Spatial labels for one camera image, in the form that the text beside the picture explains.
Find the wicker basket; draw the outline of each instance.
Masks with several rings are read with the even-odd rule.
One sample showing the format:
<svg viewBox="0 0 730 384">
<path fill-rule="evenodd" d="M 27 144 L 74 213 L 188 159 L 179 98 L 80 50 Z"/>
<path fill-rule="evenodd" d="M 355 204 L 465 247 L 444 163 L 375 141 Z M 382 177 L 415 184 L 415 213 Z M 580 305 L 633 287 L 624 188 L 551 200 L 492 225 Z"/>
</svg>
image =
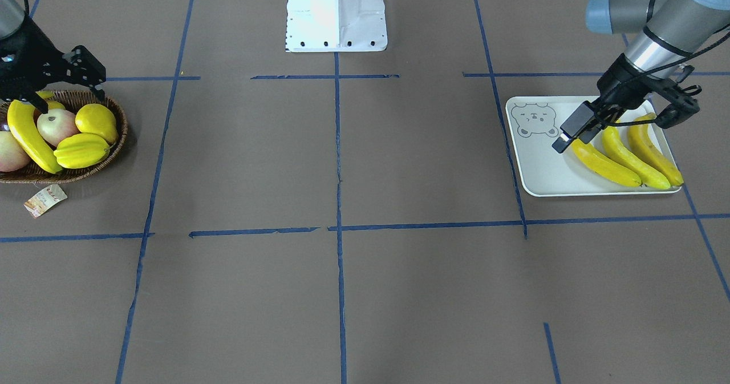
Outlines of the wicker basket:
<svg viewBox="0 0 730 384">
<path fill-rule="evenodd" d="M 66 106 L 66 110 L 70 111 L 71 113 L 78 112 L 81 107 L 89 103 L 99 103 L 99 101 L 96 100 L 91 92 L 54 91 L 54 93 L 55 97 L 53 98 L 53 100 L 62 103 L 64 106 Z M 109 150 L 109 157 L 107 157 L 103 162 L 88 168 L 66 168 L 63 169 L 60 174 L 51 174 L 39 168 L 36 163 L 31 161 L 30 164 L 28 164 L 24 168 L 21 168 L 20 170 L 11 171 L 8 173 L 0 172 L 0 183 L 71 183 L 73 181 L 85 179 L 92 174 L 95 174 L 106 168 L 114 161 L 115 158 L 117 158 L 117 155 L 119 155 L 122 145 L 127 138 L 128 125 L 127 117 L 122 110 L 122 106 L 120 106 L 116 100 L 107 97 L 102 104 L 104 106 L 107 106 L 107 108 L 109 108 L 109 110 L 111 110 L 114 114 L 115 118 L 117 119 L 117 131 L 119 132 L 119 140 L 117 140 L 117 143 L 112 145 L 112 148 L 110 148 Z M 4 103 L 2 106 L 0 106 L 0 109 L 5 111 L 7 111 L 7 108 L 8 103 Z"/>
</svg>

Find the pink fruit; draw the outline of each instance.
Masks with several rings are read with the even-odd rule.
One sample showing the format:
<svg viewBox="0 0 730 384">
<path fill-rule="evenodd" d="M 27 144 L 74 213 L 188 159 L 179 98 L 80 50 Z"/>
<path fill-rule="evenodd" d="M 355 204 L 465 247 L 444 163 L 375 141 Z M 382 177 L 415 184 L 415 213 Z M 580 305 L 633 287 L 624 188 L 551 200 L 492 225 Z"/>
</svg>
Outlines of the pink fruit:
<svg viewBox="0 0 730 384">
<path fill-rule="evenodd" d="M 57 147 L 61 140 L 79 133 L 76 115 L 62 108 L 51 108 L 38 118 L 38 132 L 48 144 Z"/>
<path fill-rule="evenodd" d="M 11 132 L 0 132 L 0 171 L 16 171 L 31 162 Z"/>
</svg>

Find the white tray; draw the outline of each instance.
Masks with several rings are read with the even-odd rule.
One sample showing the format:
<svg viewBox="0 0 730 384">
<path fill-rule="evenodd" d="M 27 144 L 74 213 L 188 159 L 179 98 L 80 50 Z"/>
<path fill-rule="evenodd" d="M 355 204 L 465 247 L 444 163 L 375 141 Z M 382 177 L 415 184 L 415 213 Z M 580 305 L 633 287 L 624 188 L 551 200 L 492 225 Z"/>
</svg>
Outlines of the white tray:
<svg viewBox="0 0 730 384">
<path fill-rule="evenodd" d="M 505 111 L 509 121 L 509 132 L 512 134 L 522 187 L 527 193 L 535 197 L 563 197 L 668 194 L 680 190 L 679 186 L 660 191 L 646 185 L 626 187 L 615 184 L 589 170 L 570 149 L 562 155 L 556 152 L 552 144 L 560 134 L 560 125 L 585 100 L 595 100 L 595 96 L 518 97 L 506 102 Z M 522 116 L 524 113 L 527 113 L 530 118 Z M 626 111 L 621 117 L 621 121 L 631 121 L 648 113 L 654 113 L 654 106 L 646 101 L 639 108 Z M 662 129 L 655 124 L 649 126 L 649 137 L 659 150 L 674 163 L 675 159 L 672 157 L 670 146 L 667 144 Z M 618 130 L 624 144 L 628 143 L 626 127 L 619 127 Z M 600 132 L 591 143 L 603 152 L 601 134 L 603 132 Z"/>
</svg>

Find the paper tag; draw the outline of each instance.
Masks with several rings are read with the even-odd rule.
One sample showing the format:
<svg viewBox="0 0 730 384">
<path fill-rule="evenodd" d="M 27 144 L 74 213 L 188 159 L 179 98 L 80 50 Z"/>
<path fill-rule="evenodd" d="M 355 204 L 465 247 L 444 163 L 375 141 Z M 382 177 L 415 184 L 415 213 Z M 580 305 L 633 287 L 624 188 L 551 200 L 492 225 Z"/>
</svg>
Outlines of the paper tag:
<svg viewBox="0 0 730 384">
<path fill-rule="evenodd" d="M 58 202 L 65 199 L 67 199 L 67 196 L 58 184 L 52 184 L 42 191 L 37 192 L 24 205 L 31 215 L 33 215 L 33 218 L 37 219 L 51 207 L 54 207 Z"/>
</svg>

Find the bear face print on tray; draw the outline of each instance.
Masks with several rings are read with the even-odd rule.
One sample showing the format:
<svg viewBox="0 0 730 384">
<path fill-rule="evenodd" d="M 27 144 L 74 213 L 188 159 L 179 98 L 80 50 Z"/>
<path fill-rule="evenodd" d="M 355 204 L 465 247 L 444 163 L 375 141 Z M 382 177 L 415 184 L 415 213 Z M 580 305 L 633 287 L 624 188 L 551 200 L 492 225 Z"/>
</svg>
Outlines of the bear face print on tray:
<svg viewBox="0 0 730 384">
<path fill-rule="evenodd" d="M 585 100 L 582 96 L 532 96 L 516 97 L 506 102 L 505 112 L 512 135 L 522 187 L 535 197 L 565 197 L 581 195 L 646 195 L 667 194 L 680 190 L 673 186 L 660 191 L 642 184 L 627 187 L 605 179 L 587 168 L 570 149 L 556 152 L 552 145 L 560 134 L 560 125 Z M 626 111 L 621 121 L 631 121 L 639 116 L 654 113 L 654 106 L 644 102 L 635 110 Z M 623 144 L 628 147 L 627 127 L 618 127 Z M 649 125 L 649 137 L 668 159 L 674 162 L 664 132 L 654 124 Z M 601 143 L 603 132 L 591 144 L 605 153 Z"/>
</svg>

